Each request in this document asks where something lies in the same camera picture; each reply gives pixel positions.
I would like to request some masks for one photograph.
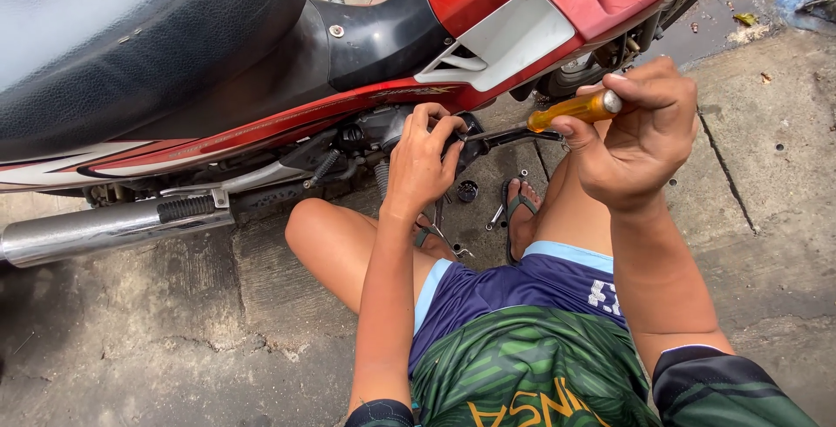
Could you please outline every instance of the yellow screwdriver handle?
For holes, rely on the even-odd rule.
[[[536,111],[528,117],[528,129],[540,133],[551,126],[552,120],[560,115],[571,115],[587,123],[608,120],[621,112],[624,103],[611,89],[584,94],[568,101],[554,104],[544,111]]]

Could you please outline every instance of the black motorcycle seat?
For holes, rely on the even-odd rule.
[[[0,161],[115,138],[261,60],[306,0],[0,0]]]

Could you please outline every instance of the supra x logo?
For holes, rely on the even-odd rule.
[[[419,96],[426,96],[432,94],[446,94],[458,86],[444,86],[444,87],[411,87],[409,89],[390,89],[388,91],[380,91],[375,93],[371,98],[380,98],[382,96],[391,96],[393,94],[417,94]]]

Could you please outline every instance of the foot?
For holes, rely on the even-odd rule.
[[[429,226],[430,219],[427,218],[424,214],[418,215],[418,218],[415,219],[415,224],[412,226],[412,240],[415,242],[415,237],[418,236],[418,233],[421,231],[423,226]],[[421,252],[432,256],[436,259],[446,259],[448,261],[455,261],[455,255],[453,251],[450,250],[450,247],[447,246],[447,243],[444,242],[440,237],[436,235],[427,235],[426,239],[424,239],[424,243],[421,245]]]
[[[508,184],[508,203],[510,205],[514,197],[522,194],[523,197],[528,198],[534,207],[540,209],[543,201],[537,192],[528,182],[523,181],[520,184],[518,178],[512,179]],[[537,231],[537,222],[534,219],[534,214],[525,205],[520,205],[514,210],[511,218],[508,219],[508,235],[511,237],[511,256],[515,261],[519,261],[523,257],[523,252],[534,241],[534,233]]]

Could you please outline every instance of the blue shorts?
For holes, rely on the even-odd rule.
[[[474,272],[435,262],[415,305],[409,373],[435,341],[465,323],[508,306],[550,306],[604,316],[627,328],[613,284],[613,258],[552,241],[535,241],[517,266]]]

